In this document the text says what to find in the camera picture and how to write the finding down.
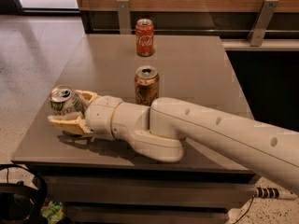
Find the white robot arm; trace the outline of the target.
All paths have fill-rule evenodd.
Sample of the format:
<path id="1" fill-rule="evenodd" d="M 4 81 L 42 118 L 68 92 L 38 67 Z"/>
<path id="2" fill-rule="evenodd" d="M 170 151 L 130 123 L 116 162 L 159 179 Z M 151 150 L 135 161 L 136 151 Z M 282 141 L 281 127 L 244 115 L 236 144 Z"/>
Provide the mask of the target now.
<path id="1" fill-rule="evenodd" d="M 123 140 L 156 161 L 182 159 L 191 139 L 295 194 L 299 193 L 299 133 L 173 98 L 152 105 L 67 86 L 49 95 L 57 129 Z"/>

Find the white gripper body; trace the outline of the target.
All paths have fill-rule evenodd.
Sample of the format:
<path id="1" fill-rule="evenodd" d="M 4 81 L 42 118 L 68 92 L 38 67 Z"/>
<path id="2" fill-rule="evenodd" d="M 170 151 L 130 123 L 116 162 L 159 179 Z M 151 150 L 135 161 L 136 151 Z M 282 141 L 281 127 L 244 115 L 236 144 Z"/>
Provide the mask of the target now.
<path id="1" fill-rule="evenodd" d="M 93 135 L 106 140 L 114 140 L 111 122 L 116 108 L 121 103 L 121 98 L 101 96 L 89 105 L 85 111 L 85 122 Z"/>

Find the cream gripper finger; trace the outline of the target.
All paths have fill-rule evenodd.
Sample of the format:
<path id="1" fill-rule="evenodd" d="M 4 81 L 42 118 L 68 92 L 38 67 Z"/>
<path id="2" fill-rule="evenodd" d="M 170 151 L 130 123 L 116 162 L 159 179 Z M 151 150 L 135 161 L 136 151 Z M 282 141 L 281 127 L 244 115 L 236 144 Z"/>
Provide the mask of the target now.
<path id="1" fill-rule="evenodd" d="M 59 130 L 67 133 L 85 135 L 91 134 L 91 129 L 87 126 L 85 118 L 81 112 L 72 112 L 64 116 L 48 116 L 50 124 Z"/>
<path id="2" fill-rule="evenodd" d="M 99 97 L 99 95 L 93 91 L 77 90 L 77 94 L 84 108 L 88 108 L 89 105 Z"/>

